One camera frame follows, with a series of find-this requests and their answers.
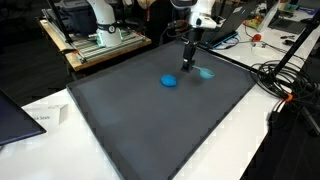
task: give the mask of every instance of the blue object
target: blue object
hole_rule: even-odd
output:
[[[170,74],[162,76],[160,81],[166,87],[175,87],[177,85],[177,79]]]
[[[198,66],[193,66],[195,69],[198,69],[200,71],[200,76],[203,78],[203,79],[211,79],[215,76],[215,74],[207,69],[207,68],[201,68],[201,67],[198,67]]]

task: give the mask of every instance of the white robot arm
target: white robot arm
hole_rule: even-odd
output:
[[[193,28],[216,28],[217,24],[211,18],[215,0],[171,0],[171,3],[176,9],[190,8],[191,13],[187,21]]]
[[[114,47],[122,42],[120,29],[117,28],[113,8],[106,0],[87,0],[97,18],[97,43],[101,47]]]

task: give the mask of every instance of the blue puck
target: blue puck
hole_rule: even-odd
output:
[[[177,85],[177,79],[170,74],[162,76],[160,81],[166,87],[175,87]]]

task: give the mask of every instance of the gray tray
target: gray tray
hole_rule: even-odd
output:
[[[196,65],[216,77],[181,72],[183,49],[173,42],[67,86],[124,179],[172,179],[254,85],[248,71],[201,50]],[[178,86],[164,87],[164,74]]]

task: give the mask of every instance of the laptop screen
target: laptop screen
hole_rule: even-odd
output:
[[[0,90],[0,146],[45,132],[44,128]]]

